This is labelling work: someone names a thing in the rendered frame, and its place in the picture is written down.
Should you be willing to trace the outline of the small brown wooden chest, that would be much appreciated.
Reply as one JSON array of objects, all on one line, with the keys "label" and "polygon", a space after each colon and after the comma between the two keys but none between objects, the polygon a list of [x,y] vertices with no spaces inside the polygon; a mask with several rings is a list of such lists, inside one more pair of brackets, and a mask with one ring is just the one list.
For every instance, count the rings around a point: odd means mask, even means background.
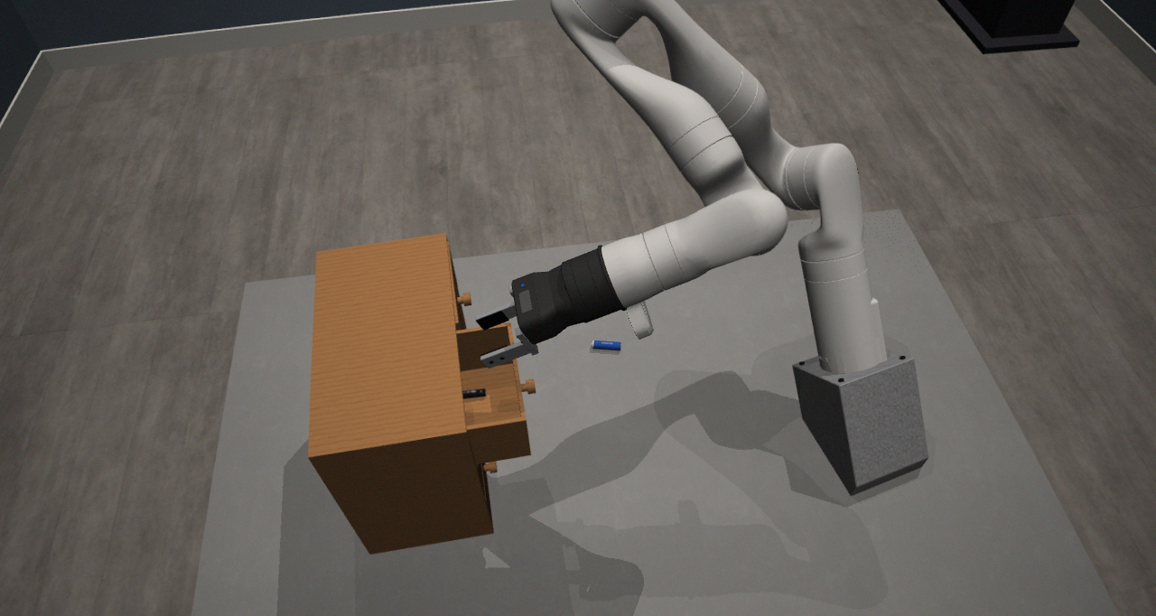
[{"label": "small brown wooden chest", "polygon": [[494,534],[446,233],[314,251],[307,457],[371,555]]}]

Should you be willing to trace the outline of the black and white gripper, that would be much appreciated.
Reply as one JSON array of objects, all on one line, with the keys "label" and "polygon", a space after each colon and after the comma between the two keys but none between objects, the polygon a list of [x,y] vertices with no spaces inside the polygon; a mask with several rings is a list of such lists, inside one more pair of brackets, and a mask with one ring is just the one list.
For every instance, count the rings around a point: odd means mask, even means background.
[{"label": "black and white gripper", "polygon": [[520,341],[480,354],[488,369],[538,354],[538,342],[553,339],[566,325],[591,322],[618,310],[627,310],[637,337],[645,339],[654,331],[645,302],[665,291],[643,233],[599,245],[548,273],[512,280],[507,288],[516,302],[476,316],[476,322],[487,331],[517,316]]}]

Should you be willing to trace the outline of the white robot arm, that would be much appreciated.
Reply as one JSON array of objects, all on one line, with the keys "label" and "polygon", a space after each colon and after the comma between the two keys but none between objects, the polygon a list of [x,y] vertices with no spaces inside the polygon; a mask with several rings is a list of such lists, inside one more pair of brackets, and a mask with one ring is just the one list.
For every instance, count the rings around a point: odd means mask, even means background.
[{"label": "white robot arm", "polygon": [[[786,206],[820,210],[820,229],[798,242],[820,368],[852,373],[887,361],[864,257],[862,190],[849,148],[795,147],[780,138],[759,81],[676,0],[553,0],[553,14],[647,123],[705,206],[643,233],[662,288],[766,254],[785,236]],[[662,36],[672,81],[618,51],[615,42],[640,16]]]}]

